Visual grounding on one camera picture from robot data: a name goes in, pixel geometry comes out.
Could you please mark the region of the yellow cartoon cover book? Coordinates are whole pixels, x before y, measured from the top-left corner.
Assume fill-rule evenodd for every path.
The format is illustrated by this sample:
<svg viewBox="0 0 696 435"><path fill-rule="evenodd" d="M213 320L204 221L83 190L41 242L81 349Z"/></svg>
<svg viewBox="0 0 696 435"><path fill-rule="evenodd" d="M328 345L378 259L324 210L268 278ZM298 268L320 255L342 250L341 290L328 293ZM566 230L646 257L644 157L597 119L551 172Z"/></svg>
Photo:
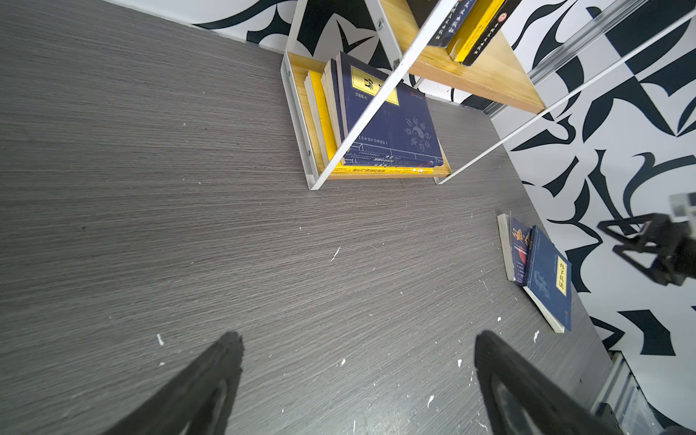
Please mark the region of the yellow cartoon cover book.
<svg viewBox="0 0 696 435"><path fill-rule="evenodd" d="M461 63L504 0L478 0L448 46L452 61Z"/></svg>

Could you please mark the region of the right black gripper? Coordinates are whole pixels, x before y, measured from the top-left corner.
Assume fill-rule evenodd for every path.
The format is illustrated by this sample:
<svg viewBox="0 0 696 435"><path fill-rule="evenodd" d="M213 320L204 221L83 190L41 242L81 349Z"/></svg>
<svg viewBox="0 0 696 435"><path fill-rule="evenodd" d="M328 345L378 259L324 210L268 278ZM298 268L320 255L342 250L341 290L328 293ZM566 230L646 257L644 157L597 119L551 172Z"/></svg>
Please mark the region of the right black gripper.
<svg viewBox="0 0 696 435"><path fill-rule="evenodd" d="M618 242L616 255L652 282L682 286L687 278L695 279L695 236L688 221L652 213L600 221L597 228ZM628 252L648 252L654 260L644 266Z"/></svg>

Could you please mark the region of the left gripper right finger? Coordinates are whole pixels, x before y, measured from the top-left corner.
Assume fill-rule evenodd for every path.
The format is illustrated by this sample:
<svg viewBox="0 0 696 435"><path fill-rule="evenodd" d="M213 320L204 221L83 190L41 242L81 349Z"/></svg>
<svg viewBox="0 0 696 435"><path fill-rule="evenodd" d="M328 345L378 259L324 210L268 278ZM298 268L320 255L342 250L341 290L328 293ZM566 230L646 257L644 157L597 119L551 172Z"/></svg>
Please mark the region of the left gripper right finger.
<svg viewBox="0 0 696 435"><path fill-rule="evenodd" d="M475 340L474 364L493 434L618 434L491 331Z"/></svg>

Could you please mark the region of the purple book under right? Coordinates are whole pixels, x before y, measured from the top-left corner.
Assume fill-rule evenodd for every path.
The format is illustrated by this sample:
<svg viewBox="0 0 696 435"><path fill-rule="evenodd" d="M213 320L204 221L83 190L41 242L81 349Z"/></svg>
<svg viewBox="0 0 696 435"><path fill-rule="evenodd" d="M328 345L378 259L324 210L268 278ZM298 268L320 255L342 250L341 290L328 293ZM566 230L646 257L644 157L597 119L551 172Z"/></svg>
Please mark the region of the purple book under right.
<svg viewBox="0 0 696 435"><path fill-rule="evenodd" d="M507 280L522 286L532 228L508 214L498 215L497 223Z"/></svg>

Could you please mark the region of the navy book yellow label right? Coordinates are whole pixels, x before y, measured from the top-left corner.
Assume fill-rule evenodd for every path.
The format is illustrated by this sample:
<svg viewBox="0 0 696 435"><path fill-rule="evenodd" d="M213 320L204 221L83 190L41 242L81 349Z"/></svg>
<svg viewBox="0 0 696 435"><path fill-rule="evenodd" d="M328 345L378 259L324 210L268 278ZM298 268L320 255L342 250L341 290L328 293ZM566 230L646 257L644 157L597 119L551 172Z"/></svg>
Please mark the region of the navy book yellow label right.
<svg viewBox="0 0 696 435"><path fill-rule="evenodd" d="M522 288L556 334L571 331L572 264L539 226L530 233Z"/></svg>

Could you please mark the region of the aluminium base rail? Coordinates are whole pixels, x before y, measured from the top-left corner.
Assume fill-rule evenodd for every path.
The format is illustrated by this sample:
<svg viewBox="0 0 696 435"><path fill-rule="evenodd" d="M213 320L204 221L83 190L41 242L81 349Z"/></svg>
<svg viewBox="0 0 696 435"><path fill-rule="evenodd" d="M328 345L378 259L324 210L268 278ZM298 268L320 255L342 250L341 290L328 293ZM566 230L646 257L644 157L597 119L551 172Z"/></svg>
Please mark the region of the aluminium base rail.
<svg viewBox="0 0 696 435"><path fill-rule="evenodd" d="M591 413L623 434L661 434L664 430L621 352L610 353L612 368Z"/></svg>

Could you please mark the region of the yellow book in shelf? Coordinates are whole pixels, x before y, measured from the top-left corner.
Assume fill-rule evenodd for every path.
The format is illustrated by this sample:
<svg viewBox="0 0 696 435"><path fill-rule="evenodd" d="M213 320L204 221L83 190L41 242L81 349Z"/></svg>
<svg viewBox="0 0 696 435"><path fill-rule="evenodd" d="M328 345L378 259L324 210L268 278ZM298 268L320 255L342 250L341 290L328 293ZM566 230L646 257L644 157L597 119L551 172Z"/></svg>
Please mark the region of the yellow book in shelf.
<svg viewBox="0 0 696 435"><path fill-rule="evenodd" d="M335 156L337 145L329 108L326 103L326 95L321 82L322 75L319 72L310 71L304 80L304 86L307 91L310 111L313 117L315 131L320 143L320 151L324 165L328 165ZM362 174L362 175L416 175L416 174L433 174L434 168L422 167L385 167L385 166L360 166L348 165L339 163L333 170L337 174Z"/></svg>

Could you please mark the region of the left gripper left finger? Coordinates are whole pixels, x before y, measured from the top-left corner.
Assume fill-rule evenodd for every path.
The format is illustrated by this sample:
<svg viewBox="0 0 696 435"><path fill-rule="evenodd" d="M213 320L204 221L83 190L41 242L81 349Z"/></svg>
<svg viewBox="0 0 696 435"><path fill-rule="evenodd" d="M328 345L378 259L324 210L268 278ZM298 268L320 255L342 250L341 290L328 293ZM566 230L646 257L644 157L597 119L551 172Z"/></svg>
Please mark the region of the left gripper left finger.
<svg viewBox="0 0 696 435"><path fill-rule="evenodd" d="M241 335L226 332L107 434L224 434L242 374Z"/></svg>

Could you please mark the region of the aluminium frame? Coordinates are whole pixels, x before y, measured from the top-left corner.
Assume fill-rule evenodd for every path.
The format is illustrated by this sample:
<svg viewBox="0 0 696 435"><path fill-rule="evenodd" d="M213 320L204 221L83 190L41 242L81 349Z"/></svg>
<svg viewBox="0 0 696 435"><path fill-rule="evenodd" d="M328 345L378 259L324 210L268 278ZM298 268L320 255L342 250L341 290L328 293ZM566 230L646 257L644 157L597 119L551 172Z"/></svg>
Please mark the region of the aluminium frame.
<svg viewBox="0 0 696 435"><path fill-rule="evenodd" d="M523 1L502 29L547 106L655 32L654 1Z"/></svg>

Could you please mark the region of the black Murphy's law book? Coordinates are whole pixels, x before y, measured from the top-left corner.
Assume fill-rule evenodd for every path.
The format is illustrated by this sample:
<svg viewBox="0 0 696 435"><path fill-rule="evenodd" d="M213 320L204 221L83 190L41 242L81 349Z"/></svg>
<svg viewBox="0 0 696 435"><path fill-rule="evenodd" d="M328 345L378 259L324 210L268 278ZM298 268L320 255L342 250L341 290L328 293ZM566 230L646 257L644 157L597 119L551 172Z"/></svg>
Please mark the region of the black Murphy's law book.
<svg viewBox="0 0 696 435"><path fill-rule="evenodd" d="M478 36L475 45L473 45L467 56L461 62L463 65L467 67L474 65L483 51L488 47L493 37L502 29L502 26L518 8L520 3L521 0L507 0L501 4L498 11L488 20L486 27Z"/></svg>

